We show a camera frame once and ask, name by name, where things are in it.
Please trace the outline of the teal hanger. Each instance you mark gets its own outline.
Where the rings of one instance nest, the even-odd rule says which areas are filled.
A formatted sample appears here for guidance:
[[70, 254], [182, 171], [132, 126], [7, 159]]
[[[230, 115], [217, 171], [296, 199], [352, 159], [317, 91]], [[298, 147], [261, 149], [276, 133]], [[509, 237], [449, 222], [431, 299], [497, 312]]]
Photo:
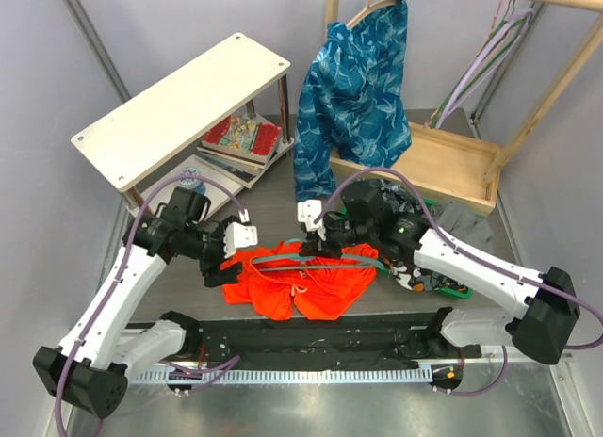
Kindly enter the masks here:
[[302, 239], [293, 238], [273, 247], [258, 247], [246, 264], [261, 272], [311, 271], [311, 270], [384, 270], [378, 255], [356, 254], [347, 248], [339, 258], [317, 255], [299, 255]]

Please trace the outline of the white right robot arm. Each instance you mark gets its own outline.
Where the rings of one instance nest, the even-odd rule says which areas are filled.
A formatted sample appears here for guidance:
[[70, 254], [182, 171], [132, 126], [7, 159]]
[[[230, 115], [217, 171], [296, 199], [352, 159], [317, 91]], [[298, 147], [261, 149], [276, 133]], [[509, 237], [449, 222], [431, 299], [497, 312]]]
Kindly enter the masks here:
[[306, 233], [301, 256], [336, 259], [345, 248], [367, 244], [406, 288], [428, 278], [449, 281], [499, 306], [490, 314], [454, 308], [438, 313], [425, 334], [430, 353], [445, 357], [457, 347], [511, 345], [541, 364], [560, 360], [580, 316], [567, 272], [507, 263], [433, 228], [418, 213], [396, 210], [366, 182], [347, 185], [341, 198], [343, 213], [323, 211], [319, 200], [298, 202]]

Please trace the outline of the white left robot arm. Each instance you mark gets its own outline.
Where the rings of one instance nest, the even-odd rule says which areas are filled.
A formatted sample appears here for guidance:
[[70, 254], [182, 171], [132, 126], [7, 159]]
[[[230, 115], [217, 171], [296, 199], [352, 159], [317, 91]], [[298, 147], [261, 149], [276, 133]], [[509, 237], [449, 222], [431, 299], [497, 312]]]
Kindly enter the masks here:
[[159, 212], [135, 217], [86, 312], [55, 347], [42, 346], [33, 358], [43, 386], [58, 404], [105, 419], [139, 374], [166, 358], [188, 361], [199, 353], [199, 321], [174, 311], [126, 343], [120, 338], [152, 283], [176, 256], [198, 261], [207, 287], [236, 281], [241, 264], [223, 263], [238, 249], [256, 244], [256, 230], [246, 209], [210, 232], [203, 230], [199, 224], [210, 204], [204, 195], [179, 186]]

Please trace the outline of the camouflage orange shorts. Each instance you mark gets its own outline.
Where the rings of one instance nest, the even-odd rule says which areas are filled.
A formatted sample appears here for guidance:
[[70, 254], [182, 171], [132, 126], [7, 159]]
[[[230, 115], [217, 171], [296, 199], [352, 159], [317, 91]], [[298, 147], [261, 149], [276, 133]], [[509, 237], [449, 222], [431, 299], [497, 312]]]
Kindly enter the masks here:
[[408, 290], [415, 292], [431, 291], [453, 297], [464, 297], [469, 292], [468, 287], [453, 281], [441, 273], [416, 266], [412, 263], [392, 262], [384, 258], [381, 258], [380, 261], [395, 281]]

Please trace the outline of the grey shorts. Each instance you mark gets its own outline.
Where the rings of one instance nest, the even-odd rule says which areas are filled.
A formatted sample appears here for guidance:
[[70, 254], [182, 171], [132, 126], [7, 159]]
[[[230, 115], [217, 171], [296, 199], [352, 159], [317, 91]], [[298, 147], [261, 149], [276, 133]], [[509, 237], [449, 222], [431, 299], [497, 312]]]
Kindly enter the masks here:
[[480, 218], [462, 203], [440, 202], [430, 208], [435, 222], [447, 233], [466, 244], [494, 253], [494, 233], [484, 218]]

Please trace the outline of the blue patterned shorts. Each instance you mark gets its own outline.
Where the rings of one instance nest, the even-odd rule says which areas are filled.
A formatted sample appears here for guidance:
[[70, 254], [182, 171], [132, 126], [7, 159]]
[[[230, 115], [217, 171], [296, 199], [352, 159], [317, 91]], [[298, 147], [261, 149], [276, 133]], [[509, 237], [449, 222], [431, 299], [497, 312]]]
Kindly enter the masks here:
[[391, 167], [411, 147], [401, 98], [408, 5], [380, 8], [354, 27], [330, 24], [301, 87], [293, 171], [299, 202], [335, 190], [330, 157]]

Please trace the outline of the wooden hanger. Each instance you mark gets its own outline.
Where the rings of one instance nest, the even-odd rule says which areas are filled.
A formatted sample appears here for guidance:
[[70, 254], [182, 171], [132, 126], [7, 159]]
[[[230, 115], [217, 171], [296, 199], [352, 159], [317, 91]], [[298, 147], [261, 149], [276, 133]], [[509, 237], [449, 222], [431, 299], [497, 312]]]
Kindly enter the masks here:
[[346, 23], [346, 27], [352, 29], [375, 11], [381, 8], [396, 6], [398, 3], [399, 0], [366, 0], [362, 9]]

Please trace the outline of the blue patterned tape roll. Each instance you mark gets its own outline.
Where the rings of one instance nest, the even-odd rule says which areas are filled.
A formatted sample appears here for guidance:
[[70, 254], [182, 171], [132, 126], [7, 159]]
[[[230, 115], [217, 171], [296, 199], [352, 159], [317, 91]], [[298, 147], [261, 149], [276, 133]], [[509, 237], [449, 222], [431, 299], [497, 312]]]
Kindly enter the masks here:
[[187, 190], [192, 190], [200, 195], [204, 195], [206, 191], [205, 183], [200, 179], [201, 174], [194, 167], [184, 167], [178, 175], [181, 179], [177, 184]]

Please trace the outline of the stack of books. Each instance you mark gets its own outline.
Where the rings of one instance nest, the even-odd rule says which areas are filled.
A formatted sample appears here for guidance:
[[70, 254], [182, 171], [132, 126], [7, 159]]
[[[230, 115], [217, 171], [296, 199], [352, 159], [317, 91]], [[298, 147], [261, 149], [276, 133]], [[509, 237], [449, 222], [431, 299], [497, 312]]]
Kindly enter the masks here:
[[238, 159], [228, 154], [219, 154], [202, 147], [196, 149], [195, 155], [206, 166], [224, 174], [246, 188], [253, 187], [279, 157], [279, 154], [275, 153], [267, 163], [263, 164]]

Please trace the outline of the red patterned book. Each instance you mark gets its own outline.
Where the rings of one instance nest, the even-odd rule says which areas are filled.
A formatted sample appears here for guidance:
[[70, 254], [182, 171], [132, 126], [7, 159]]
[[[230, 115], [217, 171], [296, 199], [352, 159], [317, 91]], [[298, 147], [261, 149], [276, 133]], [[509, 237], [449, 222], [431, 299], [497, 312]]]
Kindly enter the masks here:
[[266, 164], [280, 139], [281, 128], [246, 116], [229, 116], [201, 139], [205, 149]]

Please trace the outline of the green plastic tray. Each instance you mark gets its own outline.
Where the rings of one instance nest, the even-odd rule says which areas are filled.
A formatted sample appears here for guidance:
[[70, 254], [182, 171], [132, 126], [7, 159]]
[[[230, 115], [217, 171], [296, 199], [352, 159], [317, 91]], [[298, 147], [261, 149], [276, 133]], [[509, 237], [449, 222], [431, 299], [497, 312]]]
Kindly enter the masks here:
[[[382, 190], [384, 200], [395, 211], [424, 215], [417, 199], [406, 190]], [[493, 232], [484, 218], [475, 215], [468, 207], [458, 202], [438, 202], [428, 206], [435, 222], [450, 235], [466, 244], [492, 254]], [[432, 291], [454, 299], [469, 299], [471, 290], [443, 274], [415, 267], [394, 264], [390, 274], [404, 288], [416, 292]]]

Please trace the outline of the white two-tier shelf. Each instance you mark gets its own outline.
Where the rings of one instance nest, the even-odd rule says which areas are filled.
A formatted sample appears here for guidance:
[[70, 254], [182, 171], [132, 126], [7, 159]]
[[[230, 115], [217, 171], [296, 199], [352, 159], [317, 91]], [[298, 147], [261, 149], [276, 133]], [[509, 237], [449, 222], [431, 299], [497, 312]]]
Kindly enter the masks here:
[[148, 197], [139, 183], [272, 85], [288, 123], [290, 61], [235, 33], [110, 111], [72, 138], [130, 213]]

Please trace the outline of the wooden clothes rack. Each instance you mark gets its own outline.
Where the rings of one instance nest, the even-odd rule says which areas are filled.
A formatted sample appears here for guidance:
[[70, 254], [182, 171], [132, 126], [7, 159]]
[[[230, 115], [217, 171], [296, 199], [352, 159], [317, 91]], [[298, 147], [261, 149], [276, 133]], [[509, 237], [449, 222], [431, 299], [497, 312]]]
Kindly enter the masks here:
[[429, 200], [456, 200], [478, 215], [496, 207], [500, 174], [602, 43], [602, 0], [530, 0], [599, 13], [572, 56], [504, 147], [410, 123], [412, 146], [392, 168]]

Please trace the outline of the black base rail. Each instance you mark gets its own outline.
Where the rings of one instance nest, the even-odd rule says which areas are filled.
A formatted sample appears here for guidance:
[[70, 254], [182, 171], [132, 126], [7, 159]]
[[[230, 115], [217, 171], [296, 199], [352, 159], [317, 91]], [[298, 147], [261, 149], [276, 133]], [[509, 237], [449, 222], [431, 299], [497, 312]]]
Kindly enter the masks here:
[[218, 366], [238, 356], [250, 371], [412, 369], [429, 360], [471, 360], [477, 345], [456, 348], [436, 332], [441, 312], [342, 316], [335, 321], [293, 317], [202, 320], [195, 342], [170, 362]]

